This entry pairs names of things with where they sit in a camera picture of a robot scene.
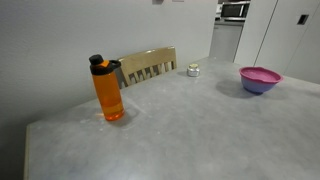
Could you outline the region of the pink plastic bowl lid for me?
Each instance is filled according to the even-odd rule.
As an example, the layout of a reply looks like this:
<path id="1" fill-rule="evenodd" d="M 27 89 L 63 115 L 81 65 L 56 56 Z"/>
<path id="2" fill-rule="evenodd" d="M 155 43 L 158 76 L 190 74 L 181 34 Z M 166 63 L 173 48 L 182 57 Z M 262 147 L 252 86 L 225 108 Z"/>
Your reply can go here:
<path id="1" fill-rule="evenodd" d="M 264 84 L 277 84 L 283 80 L 280 74 L 263 67 L 242 67 L 239 73 L 246 79 Z"/>

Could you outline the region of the small silver tin gold lid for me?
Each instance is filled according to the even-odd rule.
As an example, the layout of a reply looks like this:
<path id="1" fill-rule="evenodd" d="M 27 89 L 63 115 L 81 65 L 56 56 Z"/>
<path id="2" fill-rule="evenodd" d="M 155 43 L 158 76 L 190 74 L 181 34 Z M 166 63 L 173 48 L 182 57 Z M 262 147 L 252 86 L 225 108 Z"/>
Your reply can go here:
<path id="1" fill-rule="evenodd" d="M 190 77 L 198 77 L 200 75 L 199 65 L 196 63 L 190 64 L 187 68 L 187 75 Z"/>

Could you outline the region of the blue plastic bowl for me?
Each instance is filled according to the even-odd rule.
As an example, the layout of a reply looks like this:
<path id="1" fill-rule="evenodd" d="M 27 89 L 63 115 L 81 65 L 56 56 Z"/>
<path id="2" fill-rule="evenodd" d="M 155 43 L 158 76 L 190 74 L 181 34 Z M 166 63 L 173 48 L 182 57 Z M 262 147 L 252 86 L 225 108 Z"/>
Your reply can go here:
<path id="1" fill-rule="evenodd" d="M 279 80 L 277 79 L 249 79 L 246 77 L 241 78 L 243 87 L 252 93 L 263 94 L 271 90 Z"/>

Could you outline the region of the tan wooden chair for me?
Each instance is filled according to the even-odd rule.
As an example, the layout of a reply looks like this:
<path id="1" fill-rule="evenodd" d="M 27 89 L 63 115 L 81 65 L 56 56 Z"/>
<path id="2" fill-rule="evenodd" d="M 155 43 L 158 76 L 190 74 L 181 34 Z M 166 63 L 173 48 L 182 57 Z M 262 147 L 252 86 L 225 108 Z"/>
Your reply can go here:
<path id="1" fill-rule="evenodd" d="M 119 61 L 126 87 L 177 68 L 174 46 L 138 52 L 121 57 Z"/>

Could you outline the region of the orange water bottle black cap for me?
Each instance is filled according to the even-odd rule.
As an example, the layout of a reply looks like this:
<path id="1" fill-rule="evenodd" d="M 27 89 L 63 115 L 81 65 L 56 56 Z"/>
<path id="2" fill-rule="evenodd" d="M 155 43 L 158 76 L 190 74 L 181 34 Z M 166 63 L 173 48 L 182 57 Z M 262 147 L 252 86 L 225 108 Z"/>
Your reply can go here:
<path id="1" fill-rule="evenodd" d="M 115 121 L 124 114 L 124 107 L 115 70 L 121 67 L 118 60 L 104 60 L 100 54 L 89 58 L 90 71 L 103 115 Z"/>

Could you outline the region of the microwave oven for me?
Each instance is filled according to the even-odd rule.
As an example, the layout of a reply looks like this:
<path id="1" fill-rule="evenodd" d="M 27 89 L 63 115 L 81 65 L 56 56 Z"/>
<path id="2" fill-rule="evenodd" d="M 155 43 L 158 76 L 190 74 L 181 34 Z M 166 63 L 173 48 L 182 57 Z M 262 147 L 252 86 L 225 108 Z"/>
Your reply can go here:
<path id="1" fill-rule="evenodd" d="M 250 7 L 249 1 L 224 2 L 221 18 L 230 21 L 244 21 Z"/>

